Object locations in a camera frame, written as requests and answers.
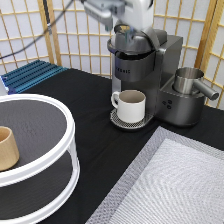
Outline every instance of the gray mesh mat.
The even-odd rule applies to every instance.
[[[96,209],[87,224],[108,224],[113,214],[116,212],[117,208],[128,194],[136,180],[139,178],[145,167],[148,165],[153,155],[162,144],[165,139],[170,139],[178,142],[182,145],[191,147],[201,152],[205,152],[219,159],[224,159],[223,152],[207,146],[203,143],[188,139],[181,135],[175,134],[173,132],[167,131],[159,127],[153,136],[146,143],[144,148],[138,154],[138,156],[133,160],[127,170],[124,172],[120,180],[115,184],[109,194],[102,201],[100,206]]]
[[[224,160],[165,139],[109,224],[223,224]]]
[[[0,126],[12,129],[20,152],[18,168],[49,152],[67,128],[64,114],[40,101],[19,100],[0,103]]]

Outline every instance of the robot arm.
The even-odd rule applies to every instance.
[[[113,29],[113,16],[141,31],[153,24],[154,0],[82,0],[85,11],[107,31]]]

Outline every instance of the white mug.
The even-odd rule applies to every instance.
[[[117,116],[126,123],[136,123],[145,117],[145,95],[137,90],[114,92],[111,102],[117,109]]]

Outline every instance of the black tablecloth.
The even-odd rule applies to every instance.
[[[71,197],[41,223],[85,223],[158,126],[224,150],[224,111],[204,107],[202,120],[192,128],[154,120],[139,132],[127,133],[110,122],[111,88],[109,79],[71,69],[26,91],[53,97],[71,110],[81,166]]]

